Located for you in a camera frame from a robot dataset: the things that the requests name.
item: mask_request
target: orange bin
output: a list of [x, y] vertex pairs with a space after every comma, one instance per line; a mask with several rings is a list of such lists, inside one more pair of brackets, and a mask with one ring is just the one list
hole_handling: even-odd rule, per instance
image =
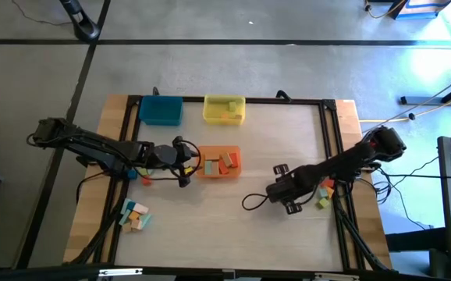
[[[198, 147], [201, 153], [201, 162], [199, 163], [199, 169], [196, 171], [197, 177], [200, 178], [236, 178], [241, 174], [241, 150], [240, 147], [236, 145], [231, 146], [200, 146]], [[224, 153], [236, 153], [238, 166], [237, 168], [227, 168], [229, 173], [222, 175], [205, 175], [204, 174], [204, 161], [206, 160], [206, 155], [222, 155]]]

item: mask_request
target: white table surface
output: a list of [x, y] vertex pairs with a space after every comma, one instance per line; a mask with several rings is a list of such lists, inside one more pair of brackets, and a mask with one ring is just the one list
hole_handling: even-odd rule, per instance
[[[212, 126], [202, 103], [184, 103], [178, 127], [141, 124], [139, 140], [171, 144], [177, 135], [201, 145], [238, 145], [243, 171], [238, 179], [191, 178], [131, 182], [127, 197], [153, 215], [137, 233], [120, 233], [117, 265], [341, 271], [332, 207], [318, 209], [318, 196], [304, 210], [287, 215], [281, 204], [266, 202], [252, 212], [241, 207], [249, 193], [265, 194], [275, 182], [272, 167], [291, 169], [325, 159], [318, 108], [310, 105], [247, 104], [242, 126]], [[159, 171], [154, 176], [164, 176]], [[259, 197], [251, 197], [249, 206]]]

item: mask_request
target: gray floor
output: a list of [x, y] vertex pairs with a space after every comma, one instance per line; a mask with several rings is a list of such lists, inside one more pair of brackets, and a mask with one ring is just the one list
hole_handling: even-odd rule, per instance
[[[57, 1], [16, 0], [29, 16], [67, 21]], [[83, 0], [93, 19], [101, 0]], [[375, 12], [386, 11], [377, 6]], [[451, 40], [451, 14], [434, 20], [373, 20], [362, 1], [292, 0], [112, 1], [104, 39], [255, 38], [348, 40]], [[0, 38], [74, 38], [70, 25], [26, 20], [0, 2]], [[30, 218], [50, 151], [27, 147], [37, 121], [64, 116], [87, 46], [0, 46], [0, 266], [10, 266]], [[95, 130], [108, 94], [243, 94], [272, 97], [283, 89], [294, 98], [354, 99], [362, 119], [386, 119], [404, 110], [402, 95], [433, 95], [451, 82], [451, 48], [324, 46], [99, 46], [75, 123]], [[363, 129], [371, 124], [363, 123]], [[435, 139], [451, 136], [451, 108], [414, 122], [391, 123], [408, 146], [389, 173], [408, 173], [435, 157]], [[436, 163], [421, 173], [438, 174]], [[58, 265], [75, 210], [83, 169], [67, 154], [61, 164], [32, 266]], [[399, 185], [408, 213], [425, 225], [442, 226], [439, 182], [408, 179]], [[405, 219], [397, 193], [380, 207], [387, 233], [416, 230]], [[397, 269], [421, 274], [424, 254], [393, 254]]]

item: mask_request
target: yellow bin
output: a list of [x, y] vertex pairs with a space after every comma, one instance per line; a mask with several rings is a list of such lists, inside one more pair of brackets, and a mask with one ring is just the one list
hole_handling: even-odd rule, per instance
[[243, 96], [206, 94], [203, 118], [213, 125], [241, 125], [246, 115]]

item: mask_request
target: table leg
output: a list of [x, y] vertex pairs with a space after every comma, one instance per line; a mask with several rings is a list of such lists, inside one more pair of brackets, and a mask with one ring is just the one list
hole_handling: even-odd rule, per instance
[[389, 251], [446, 251], [446, 228], [385, 235]]

